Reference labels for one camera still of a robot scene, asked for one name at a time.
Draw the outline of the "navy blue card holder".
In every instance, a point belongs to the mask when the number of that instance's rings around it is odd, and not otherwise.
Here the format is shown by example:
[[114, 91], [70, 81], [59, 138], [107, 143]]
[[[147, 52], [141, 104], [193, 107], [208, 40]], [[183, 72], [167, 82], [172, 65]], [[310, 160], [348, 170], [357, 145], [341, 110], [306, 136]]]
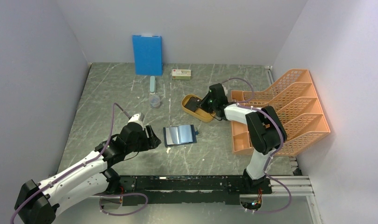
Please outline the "navy blue card holder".
[[165, 147], [196, 143], [198, 134], [199, 132], [194, 125], [179, 125], [163, 128]]

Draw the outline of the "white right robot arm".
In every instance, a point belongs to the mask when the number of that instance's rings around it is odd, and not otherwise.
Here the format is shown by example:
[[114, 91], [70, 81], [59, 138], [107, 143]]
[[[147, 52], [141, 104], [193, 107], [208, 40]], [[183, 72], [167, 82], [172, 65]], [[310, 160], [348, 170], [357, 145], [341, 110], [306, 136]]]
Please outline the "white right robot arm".
[[260, 180], [266, 176], [271, 157], [282, 148], [287, 138], [274, 107], [267, 105], [258, 108], [229, 102], [224, 86], [220, 83], [209, 87], [199, 107], [206, 112], [215, 113], [221, 120], [247, 126], [254, 151], [250, 163], [244, 170], [247, 178], [243, 180], [242, 186], [247, 193], [254, 193], [261, 186]]

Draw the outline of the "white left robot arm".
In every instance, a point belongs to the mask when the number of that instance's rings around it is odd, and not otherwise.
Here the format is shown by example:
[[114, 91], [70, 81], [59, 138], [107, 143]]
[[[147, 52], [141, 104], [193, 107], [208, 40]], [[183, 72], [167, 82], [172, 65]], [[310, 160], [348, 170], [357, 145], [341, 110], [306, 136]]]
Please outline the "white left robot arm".
[[161, 140], [150, 125], [130, 121], [120, 133], [110, 134], [85, 158], [40, 182], [29, 180], [20, 189], [14, 213], [25, 224], [50, 224], [71, 206], [97, 194], [121, 196], [120, 175], [112, 168], [133, 152], [157, 148]]

